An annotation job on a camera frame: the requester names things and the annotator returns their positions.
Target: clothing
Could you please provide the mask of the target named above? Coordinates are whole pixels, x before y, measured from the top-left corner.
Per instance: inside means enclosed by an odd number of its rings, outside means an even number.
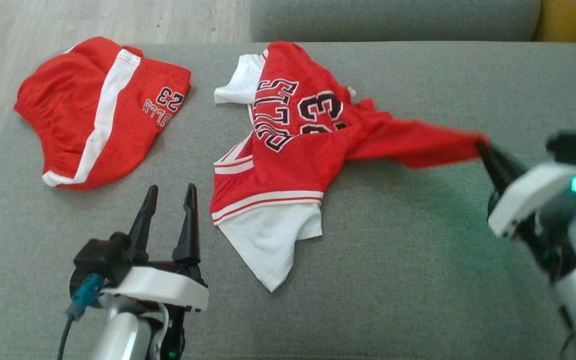
[[[41,141],[44,182],[89,190],[139,165],[189,89],[188,69],[95,37],[42,63],[14,110]]]
[[[248,106],[252,132],[215,162],[210,212],[270,291],[288,276],[295,241],[322,235],[323,194],[346,160],[394,158],[411,168],[477,158],[485,137],[396,120],[294,43],[239,58],[215,102]]]

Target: blue cable connector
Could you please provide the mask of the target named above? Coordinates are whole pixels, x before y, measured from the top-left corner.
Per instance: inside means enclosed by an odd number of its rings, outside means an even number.
[[[79,321],[86,312],[86,308],[99,296],[104,288],[103,278],[96,273],[91,273],[84,280],[72,297],[72,303],[66,310],[66,315],[74,321]]]

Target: floor plank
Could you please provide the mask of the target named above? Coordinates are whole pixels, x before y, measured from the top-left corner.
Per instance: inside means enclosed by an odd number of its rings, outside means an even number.
[[[0,130],[21,82],[90,37],[122,44],[247,43],[249,0],[0,0]]]

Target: gray cushion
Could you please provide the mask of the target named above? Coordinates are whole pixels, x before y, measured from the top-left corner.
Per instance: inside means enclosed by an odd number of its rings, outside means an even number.
[[[540,0],[252,0],[252,41],[530,41]]]
[[[324,235],[299,241],[270,294],[213,226],[212,162],[250,129],[242,105],[215,105],[238,55],[264,44],[152,45],[192,70],[183,109],[128,176],[88,192],[41,180],[42,150],[12,110],[0,139],[0,360],[54,359],[72,259],[90,238],[128,231],[159,186],[148,251],[170,258],[189,182],[199,189],[206,312],[186,317],[185,358],[553,359],[565,338],[546,277],[486,224],[482,164],[413,171],[347,164],[322,205]],[[529,165],[576,123],[576,45],[308,43],[304,48],[379,109],[487,132]],[[105,326],[91,309],[66,358],[85,359]]]

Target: red fabric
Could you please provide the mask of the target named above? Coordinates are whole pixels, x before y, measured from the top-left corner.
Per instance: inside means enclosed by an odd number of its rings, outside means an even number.
[[[393,158],[418,169],[479,157],[476,144],[486,141],[483,134],[398,120],[376,111],[370,99],[352,104],[348,89],[301,47],[279,41],[267,51],[251,105],[253,134],[236,157],[240,162],[215,164],[235,169],[252,156],[253,168],[215,174],[211,213],[257,194],[325,192],[346,160]],[[318,95],[321,107],[304,106]],[[304,133],[315,128],[322,132]],[[284,138],[289,140],[279,150],[268,145]]]
[[[77,173],[87,140],[95,129],[102,86],[121,49],[106,38],[88,39],[42,63],[21,84],[14,110],[28,121],[41,141],[44,174],[51,171],[73,178]],[[172,111],[157,105],[162,89],[170,88],[184,97],[190,89],[188,69],[147,59],[138,48],[124,49],[141,59],[117,95],[110,136],[85,182],[60,187],[93,189],[130,173],[168,123],[161,121],[160,115],[172,118],[181,107],[179,104]],[[144,109],[148,100],[157,110]]]

